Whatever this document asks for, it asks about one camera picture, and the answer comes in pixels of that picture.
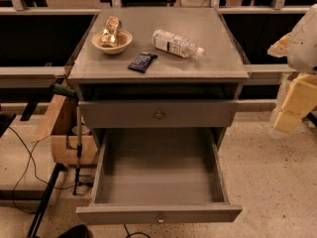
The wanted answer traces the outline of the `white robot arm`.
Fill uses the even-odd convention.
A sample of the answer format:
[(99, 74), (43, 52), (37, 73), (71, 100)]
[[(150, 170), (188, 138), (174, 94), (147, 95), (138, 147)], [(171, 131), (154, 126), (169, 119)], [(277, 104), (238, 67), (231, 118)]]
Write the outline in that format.
[(317, 5), (267, 53), (276, 58), (287, 57), (288, 66), (299, 72), (291, 81), (273, 123), (276, 131), (290, 133), (317, 107)]

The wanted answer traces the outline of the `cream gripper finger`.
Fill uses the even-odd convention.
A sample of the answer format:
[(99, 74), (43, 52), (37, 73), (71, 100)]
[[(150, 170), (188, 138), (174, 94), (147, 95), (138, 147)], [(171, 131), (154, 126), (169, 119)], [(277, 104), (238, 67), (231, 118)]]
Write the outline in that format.
[(281, 37), (278, 41), (276, 41), (273, 45), (269, 47), (267, 53), (276, 58), (283, 58), (287, 56), (287, 46), (290, 38), (290, 33)]
[(272, 113), (272, 128), (291, 133), (317, 107), (317, 75), (300, 73), (293, 80), (284, 79)]

